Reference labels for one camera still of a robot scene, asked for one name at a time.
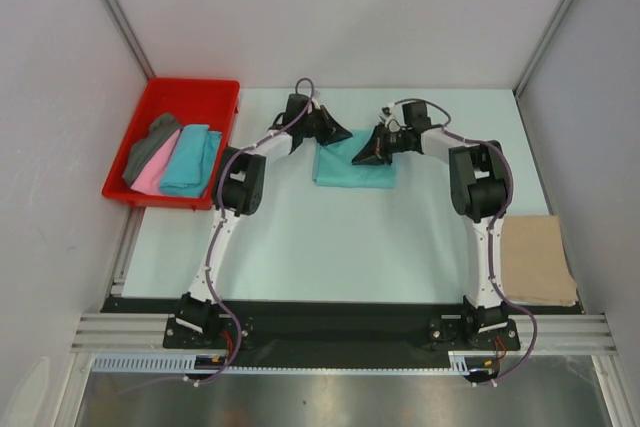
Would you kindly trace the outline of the mint green t shirt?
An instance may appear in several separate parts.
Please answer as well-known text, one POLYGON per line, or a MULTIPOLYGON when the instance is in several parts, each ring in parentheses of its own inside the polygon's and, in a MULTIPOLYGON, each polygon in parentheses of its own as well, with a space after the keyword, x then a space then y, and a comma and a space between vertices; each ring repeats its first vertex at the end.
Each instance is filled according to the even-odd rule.
POLYGON ((346 140, 327 146, 316 145, 312 180, 319 187, 393 189, 394 165, 353 165, 352 159, 365 146, 372 132, 354 130, 346 140))

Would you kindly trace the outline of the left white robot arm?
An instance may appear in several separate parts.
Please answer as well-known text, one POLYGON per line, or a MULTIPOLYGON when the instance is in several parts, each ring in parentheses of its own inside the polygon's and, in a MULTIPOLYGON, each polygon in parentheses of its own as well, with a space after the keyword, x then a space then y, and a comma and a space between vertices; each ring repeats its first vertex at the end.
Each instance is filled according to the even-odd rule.
POLYGON ((215 210, 209 243, 175 313, 176 323, 197 345, 210 346, 220 337, 224 308, 216 280, 234 230, 261 204, 269 162, 291 155, 306 139, 328 146, 351 137, 314 97, 293 93, 262 138, 243 148, 224 149, 212 191, 215 210))

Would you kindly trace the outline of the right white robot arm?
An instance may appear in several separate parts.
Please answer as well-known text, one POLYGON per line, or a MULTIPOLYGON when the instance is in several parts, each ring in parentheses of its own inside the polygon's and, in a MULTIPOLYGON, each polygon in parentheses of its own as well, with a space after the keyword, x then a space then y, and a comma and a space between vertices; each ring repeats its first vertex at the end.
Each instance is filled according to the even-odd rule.
POLYGON ((460 321, 463 340, 484 348, 508 325, 502 287, 501 234, 513 200, 513 175, 497 141, 449 130, 451 115, 426 99, 408 98, 381 109, 380 121, 354 165, 390 165, 393 156, 417 152, 449 169, 450 198, 467 233, 468 286, 460 321))

